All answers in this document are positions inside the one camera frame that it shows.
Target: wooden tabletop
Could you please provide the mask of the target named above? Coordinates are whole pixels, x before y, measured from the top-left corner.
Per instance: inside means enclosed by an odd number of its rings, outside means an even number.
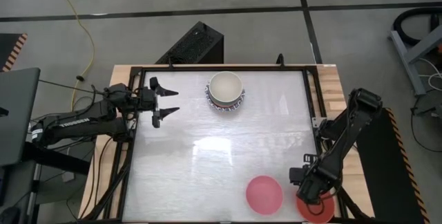
[[[129,75],[131,68],[133,66],[142,66],[142,67],[167,67],[167,65],[115,65],[113,69],[113,74],[110,79],[110,85],[124,83],[128,84]],[[175,65],[175,66],[279,66],[276,64],[186,64],[186,65]],[[305,64],[290,64],[286,66],[305,66]],[[320,87],[325,103],[325,110],[327,113],[327,117],[329,119],[335,118],[339,115],[345,108],[345,97],[343,94],[343,89],[340,84],[338,69],[336,65],[317,65],[318,68],[318,76],[320,81]],[[314,100],[314,107],[316,115],[319,115],[319,105],[316,95],[316,89],[313,84],[313,80],[310,81],[310,89],[311,94]],[[95,145],[95,175],[93,176],[93,165],[92,162],[90,164],[88,179],[86,181],[86,186],[83,194],[83,200],[81,201],[81,207],[79,211],[79,217],[81,213],[84,211],[85,207],[85,215],[87,215],[95,205],[95,190],[97,189],[97,177],[98,177],[98,164],[99,164],[99,156],[106,144],[108,136],[102,135],[97,137],[97,142]],[[99,178],[99,187],[98,187],[98,197],[97,201],[102,197],[104,192],[108,189],[109,181],[111,178],[111,170],[113,166],[113,160],[115,155],[117,143],[110,142],[106,146],[106,150],[103,152],[102,161],[101,161],[101,169],[100,169],[100,178]],[[126,157],[126,147],[123,147],[122,156],[120,158],[120,166],[124,162]],[[344,159],[344,170],[343,170],[343,187],[353,199],[353,201],[360,207],[360,209],[366,213],[368,216],[374,216],[372,203],[368,194],[367,184],[365,182],[365,177],[361,165],[361,159],[357,151],[354,149],[350,150],[347,156]],[[110,217],[115,218],[117,216],[117,207],[119,202],[119,195],[121,191],[121,183],[120,186],[115,190],[112,207],[110,211]],[[338,208],[336,208],[335,215],[339,216]]]

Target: pink plate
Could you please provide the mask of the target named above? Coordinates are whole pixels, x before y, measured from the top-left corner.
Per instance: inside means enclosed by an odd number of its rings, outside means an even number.
[[[282,188],[270,176],[257,176],[247,186],[246,198],[259,214],[274,214],[282,205]]]

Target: red plate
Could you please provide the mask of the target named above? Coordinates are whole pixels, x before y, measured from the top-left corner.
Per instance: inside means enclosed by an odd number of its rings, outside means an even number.
[[[274,214],[282,205],[282,188],[270,176],[258,176],[247,186],[246,198],[255,212],[263,215]]]
[[[328,198],[330,192],[327,192],[321,196],[321,198],[327,197],[323,200],[320,205],[309,205],[305,204],[296,193],[294,198],[296,199],[296,208],[304,219],[310,223],[327,223],[334,215],[334,200],[333,198]]]

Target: bowl rim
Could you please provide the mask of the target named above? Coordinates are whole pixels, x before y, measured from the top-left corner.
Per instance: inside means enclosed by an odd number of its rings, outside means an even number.
[[[212,94],[212,80],[213,80],[213,78],[215,78],[217,75],[219,75],[219,74],[223,74],[223,73],[230,73],[230,74],[232,74],[232,75],[235,75],[235,77],[238,78],[238,80],[239,80],[240,83],[241,83],[241,90],[239,90],[238,95],[237,95],[234,99],[229,100],[229,101],[220,100],[220,99],[218,99],[217,97],[215,97],[215,96]],[[235,74],[235,73],[233,73],[233,72],[231,72],[231,71],[221,71],[221,72],[218,72],[218,73],[216,73],[215,75],[213,75],[212,78],[211,78],[210,81],[209,81],[209,95],[210,95],[211,97],[213,97],[215,100],[217,100],[217,101],[219,101],[219,102],[221,102],[221,103],[232,103],[232,102],[235,102],[235,101],[238,100],[239,97],[241,96],[241,93],[242,93],[242,90],[243,90],[243,89],[244,89],[244,86],[242,85],[242,80],[241,80],[241,78],[240,78],[237,74]]]

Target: yellow cable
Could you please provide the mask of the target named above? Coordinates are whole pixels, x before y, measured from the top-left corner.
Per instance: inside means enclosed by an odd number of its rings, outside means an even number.
[[[81,24],[80,19],[78,18],[78,14],[77,11],[75,10],[74,6],[72,5],[72,3],[69,0],[66,0],[70,6],[70,8],[72,9],[72,11],[74,12],[75,18],[78,22],[78,25],[80,25],[80,27],[84,30],[84,32],[88,35],[90,43],[92,44],[92,58],[90,59],[89,65],[84,69],[83,73],[81,73],[81,76],[83,77],[89,70],[90,66],[92,66],[92,63],[95,59],[95,44],[94,44],[94,40],[92,39],[92,36],[90,35],[89,31],[86,29],[86,27],[83,26],[83,24]],[[77,82],[75,82],[75,88],[77,88],[78,83],[80,81],[77,80]],[[70,102],[70,110],[74,111],[74,101],[75,101],[75,93],[76,93],[77,89],[74,89],[74,91],[72,92],[72,100]]]

